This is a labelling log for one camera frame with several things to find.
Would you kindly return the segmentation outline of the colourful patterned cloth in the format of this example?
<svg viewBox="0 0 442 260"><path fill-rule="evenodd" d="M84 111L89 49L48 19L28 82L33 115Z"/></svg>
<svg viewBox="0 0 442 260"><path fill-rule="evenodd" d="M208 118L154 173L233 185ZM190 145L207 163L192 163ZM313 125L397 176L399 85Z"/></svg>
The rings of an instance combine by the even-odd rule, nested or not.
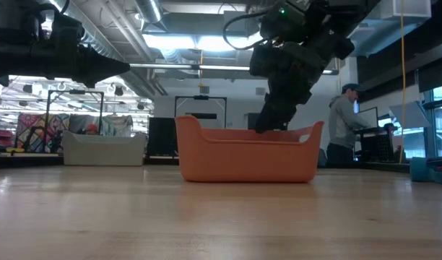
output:
<svg viewBox="0 0 442 260"><path fill-rule="evenodd" d="M21 113L17 119L16 148L34 153L62 153L63 133L69 128L69 114Z"/></svg>

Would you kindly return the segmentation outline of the long ceiling light tube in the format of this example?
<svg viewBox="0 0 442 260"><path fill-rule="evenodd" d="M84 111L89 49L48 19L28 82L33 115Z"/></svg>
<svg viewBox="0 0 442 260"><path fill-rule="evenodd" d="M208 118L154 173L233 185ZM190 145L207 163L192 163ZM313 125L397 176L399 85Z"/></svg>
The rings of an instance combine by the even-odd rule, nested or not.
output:
<svg viewBox="0 0 442 260"><path fill-rule="evenodd" d="M143 69L180 69L180 70L207 70L207 71L227 71L227 72L248 72L248 66L225 66L206 64L155 64L155 63L130 63L131 68Z"/></svg>

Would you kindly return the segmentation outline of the black panel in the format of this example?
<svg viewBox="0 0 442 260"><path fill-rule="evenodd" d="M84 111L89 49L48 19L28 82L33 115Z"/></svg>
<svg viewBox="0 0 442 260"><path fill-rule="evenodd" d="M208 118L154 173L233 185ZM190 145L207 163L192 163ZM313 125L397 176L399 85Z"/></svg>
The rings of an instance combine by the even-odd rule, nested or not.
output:
<svg viewBox="0 0 442 260"><path fill-rule="evenodd" d="M146 156L177 156L178 146L174 118L150 118L148 137Z"/></svg>

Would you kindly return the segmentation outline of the person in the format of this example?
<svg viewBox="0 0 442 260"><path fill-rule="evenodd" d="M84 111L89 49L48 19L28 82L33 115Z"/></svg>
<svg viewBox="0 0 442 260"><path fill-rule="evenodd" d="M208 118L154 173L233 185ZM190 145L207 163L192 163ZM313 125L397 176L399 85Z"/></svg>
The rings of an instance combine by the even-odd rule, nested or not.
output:
<svg viewBox="0 0 442 260"><path fill-rule="evenodd" d="M371 125L354 112L361 86L349 83L342 87L342 93L333 97L329 114L329 144L326 148L327 163L347 164L354 161L353 149L357 141L355 131L370 128Z"/></svg>

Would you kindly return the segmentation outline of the black cart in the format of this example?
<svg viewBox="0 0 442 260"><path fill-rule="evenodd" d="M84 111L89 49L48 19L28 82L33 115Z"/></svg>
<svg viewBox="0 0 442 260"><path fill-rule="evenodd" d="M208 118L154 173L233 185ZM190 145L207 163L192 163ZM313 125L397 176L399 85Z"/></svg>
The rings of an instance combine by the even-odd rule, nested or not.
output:
<svg viewBox="0 0 442 260"><path fill-rule="evenodd" d="M355 157L364 163L393 163L393 131L397 130L392 123L384 127L375 127L356 131L360 138L360 149L355 151Z"/></svg>

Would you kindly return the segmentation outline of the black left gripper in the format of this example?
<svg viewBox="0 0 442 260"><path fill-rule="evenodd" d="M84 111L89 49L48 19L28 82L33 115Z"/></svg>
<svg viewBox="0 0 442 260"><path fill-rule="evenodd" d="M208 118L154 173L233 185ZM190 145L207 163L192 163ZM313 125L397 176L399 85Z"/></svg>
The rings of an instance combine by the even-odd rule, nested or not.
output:
<svg viewBox="0 0 442 260"><path fill-rule="evenodd" d="M7 86L10 75L22 75L73 77L95 88L98 82L130 70L126 62L100 55L91 45L79 45L85 34L80 21L56 12L47 36L45 20L41 12L25 12L18 29L0 27L0 85Z"/></svg>

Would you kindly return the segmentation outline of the orange plastic basket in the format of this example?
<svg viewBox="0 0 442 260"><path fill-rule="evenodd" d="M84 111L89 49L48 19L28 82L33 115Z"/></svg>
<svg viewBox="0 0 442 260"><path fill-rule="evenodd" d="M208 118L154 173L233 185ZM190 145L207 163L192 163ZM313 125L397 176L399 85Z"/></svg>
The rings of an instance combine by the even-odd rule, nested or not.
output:
<svg viewBox="0 0 442 260"><path fill-rule="evenodd" d="M178 116L179 166L191 182L308 183L315 177L323 121L292 131L205 129Z"/></svg>

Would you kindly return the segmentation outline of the teal rubber band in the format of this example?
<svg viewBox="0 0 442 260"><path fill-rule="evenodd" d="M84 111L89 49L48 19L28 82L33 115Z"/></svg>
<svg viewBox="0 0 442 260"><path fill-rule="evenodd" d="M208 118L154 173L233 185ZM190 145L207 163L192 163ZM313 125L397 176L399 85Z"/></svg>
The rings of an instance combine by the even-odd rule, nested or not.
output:
<svg viewBox="0 0 442 260"><path fill-rule="evenodd" d="M430 171L437 161L436 157L413 157L409 162L409 173L411 180L414 182L432 181Z"/></svg>

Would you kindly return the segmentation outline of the black aluminium table frame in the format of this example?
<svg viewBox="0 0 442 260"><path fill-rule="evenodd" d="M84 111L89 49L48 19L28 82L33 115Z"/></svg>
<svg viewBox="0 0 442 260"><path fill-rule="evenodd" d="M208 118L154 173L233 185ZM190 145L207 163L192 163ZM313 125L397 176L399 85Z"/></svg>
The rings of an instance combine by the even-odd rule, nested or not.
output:
<svg viewBox="0 0 442 260"><path fill-rule="evenodd" d="M0 154L0 168L24 168L24 167L43 167L63 165L62 156L47 156L41 154L26 155L16 154L15 156ZM337 169L364 169L379 170L395 173L409 173L408 164L384 163L384 162L353 162L348 164L330 164L319 166L318 168L337 168Z"/></svg>

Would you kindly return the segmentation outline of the white angled panel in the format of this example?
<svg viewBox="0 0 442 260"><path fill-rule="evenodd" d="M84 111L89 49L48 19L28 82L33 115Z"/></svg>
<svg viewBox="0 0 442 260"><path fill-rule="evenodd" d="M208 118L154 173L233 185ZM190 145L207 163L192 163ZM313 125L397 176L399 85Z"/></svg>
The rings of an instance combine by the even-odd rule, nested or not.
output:
<svg viewBox="0 0 442 260"><path fill-rule="evenodd" d="M430 127L430 121L420 101L391 105L389 109L403 129Z"/></svg>

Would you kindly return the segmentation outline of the pale green cloth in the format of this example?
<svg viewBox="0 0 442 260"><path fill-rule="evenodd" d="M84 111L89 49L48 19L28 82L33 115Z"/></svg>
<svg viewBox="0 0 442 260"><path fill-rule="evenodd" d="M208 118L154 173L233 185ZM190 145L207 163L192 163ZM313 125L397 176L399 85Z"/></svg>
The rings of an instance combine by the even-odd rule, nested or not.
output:
<svg viewBox="0 0 442 260"><path fill-rule="evenodd" d="M133 119L131 116L105 116L101 120L100 134L112 137L130 137Z"/></svg>

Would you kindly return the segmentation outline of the silver ventilation duct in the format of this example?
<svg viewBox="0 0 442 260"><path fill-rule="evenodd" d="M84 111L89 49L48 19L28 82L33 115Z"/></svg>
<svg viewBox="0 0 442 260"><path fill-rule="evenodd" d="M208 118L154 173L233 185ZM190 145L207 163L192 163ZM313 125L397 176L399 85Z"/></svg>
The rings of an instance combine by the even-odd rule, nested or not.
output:
<svg viewBox="0 0 442 260"><path fill-rule="evenodd" d="M125 58L115 47L113 47L110 41L101 33L101 31L99 31L73 0L70 0L65 15L75 18L82 23L82 26L85 29L83 41L89 43L99 54L125 62ZM118 76L122 78L126 86L138 96L149 99L153 99L155 96L154 88L135 71L130 70L124 74L119 74Z"/></svg>
<svg viewBox="0 0 442 260"><path fill-rule="evenodd" d="M163 22L163 9L158 0L134 0L136 9L143 19L142 32L146 30L149 25L167 32L168 29Z"/></svg>

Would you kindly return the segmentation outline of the grey plastic basket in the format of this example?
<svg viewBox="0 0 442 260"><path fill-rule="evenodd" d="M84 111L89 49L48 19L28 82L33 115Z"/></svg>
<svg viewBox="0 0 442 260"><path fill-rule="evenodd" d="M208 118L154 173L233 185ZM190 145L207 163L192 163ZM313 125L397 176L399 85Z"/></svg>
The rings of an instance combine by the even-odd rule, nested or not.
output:
<svg viewBox="0 0 442 260"><path fill-rule="evenodd" d="M147 138L63 133L65 165L142 166Z"/></svg>

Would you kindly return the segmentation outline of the grey cloth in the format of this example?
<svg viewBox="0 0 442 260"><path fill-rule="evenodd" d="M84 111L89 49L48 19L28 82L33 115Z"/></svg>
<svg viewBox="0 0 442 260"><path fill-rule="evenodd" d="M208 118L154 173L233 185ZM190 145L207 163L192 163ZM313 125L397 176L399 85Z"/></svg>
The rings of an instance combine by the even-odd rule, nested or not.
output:
<svg viewBox="0 0 442 260"><path fill-rule="evenodd" d="M99 118L89 115L71 115L69 118L68 131L74 134L85 134L85 129L89 124L95 124L98 127L98 134L100 134Z"/></svg>

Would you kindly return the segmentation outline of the computer monitor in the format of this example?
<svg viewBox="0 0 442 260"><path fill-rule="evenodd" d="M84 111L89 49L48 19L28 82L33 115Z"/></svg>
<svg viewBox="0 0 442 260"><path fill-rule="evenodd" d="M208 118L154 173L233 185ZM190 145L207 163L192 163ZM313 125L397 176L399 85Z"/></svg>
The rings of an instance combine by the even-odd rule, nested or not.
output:
<svg viewBox="0 0 442 260"><path fill-rule="evenodd" d="M370 128L377 128L378 127L378 109L377 109L377 107L362 110L357 114L359 115L359 117L364 119L369 124Z"/></svg>

